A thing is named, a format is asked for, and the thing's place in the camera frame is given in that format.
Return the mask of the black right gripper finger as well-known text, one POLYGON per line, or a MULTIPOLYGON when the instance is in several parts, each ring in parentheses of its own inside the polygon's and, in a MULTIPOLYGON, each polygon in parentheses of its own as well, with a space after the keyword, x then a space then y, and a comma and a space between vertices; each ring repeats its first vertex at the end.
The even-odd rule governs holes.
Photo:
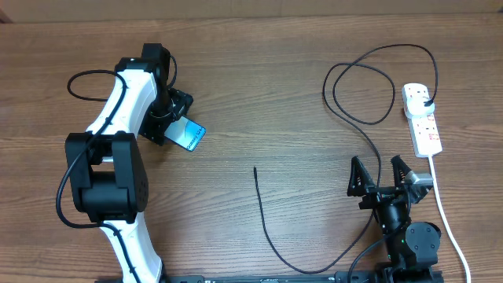
POLYGON ((406 183, 406 176, 411 172, 410 167, 402 160, 400 155, 391 158, 395 187, 406 183))
POLYGON ((351 159, 351 174, 347 187, 349 197, 363 197, 376 188, 372 177, 357 156, 351 159))

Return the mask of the blue Galaxy smartphone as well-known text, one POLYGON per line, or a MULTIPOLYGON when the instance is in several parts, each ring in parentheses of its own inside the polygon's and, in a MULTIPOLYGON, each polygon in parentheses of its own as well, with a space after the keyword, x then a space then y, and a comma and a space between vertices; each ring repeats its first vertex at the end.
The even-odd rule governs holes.
POLYGON ((204 127, 185 116, 171 123, 164 132, 167 139, 190 152, 196 149, 205 134, 206 129, 204 127))

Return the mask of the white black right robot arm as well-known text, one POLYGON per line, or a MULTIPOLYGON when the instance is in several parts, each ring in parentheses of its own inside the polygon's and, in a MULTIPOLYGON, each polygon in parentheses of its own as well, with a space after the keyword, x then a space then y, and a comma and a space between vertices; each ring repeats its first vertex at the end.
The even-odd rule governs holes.
POLYGON ((416 173, 401 159, 391 159, 393 186, 376 185, 358 157, 351 159, 351 175, 347 195, 361 197, 358 206, 376 214, 383 237, 361 252, 349 271, 336 277, 344 282, 442 282, 440 271, 432 267, 438 262, 441 230, 431 222, 413 222, 411 208, 433 189, 429 173, 416 173), (371 271, 356 271, 359 260, 384 243, 387 261, 371 271))

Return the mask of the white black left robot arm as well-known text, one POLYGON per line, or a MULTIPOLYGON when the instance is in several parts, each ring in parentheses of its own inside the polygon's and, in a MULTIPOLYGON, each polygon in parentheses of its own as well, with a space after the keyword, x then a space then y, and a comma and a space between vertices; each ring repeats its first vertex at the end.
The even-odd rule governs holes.
POLYGON ((205 129, 186 118, 193 97, 173 87, 169 76, 174 58, 123 58, 110 73, 116 78, 100 115, 81 133, 65 141, 68 169, 56 196, 70 185, 75 209, 89 218, 87 229, 98 228, 109 239, 123 271, 121 282, 167 282, 163 260, 152 245, 145 221, 149 181, 138 137, 157 145, 172 140, 193 151, 205 129))

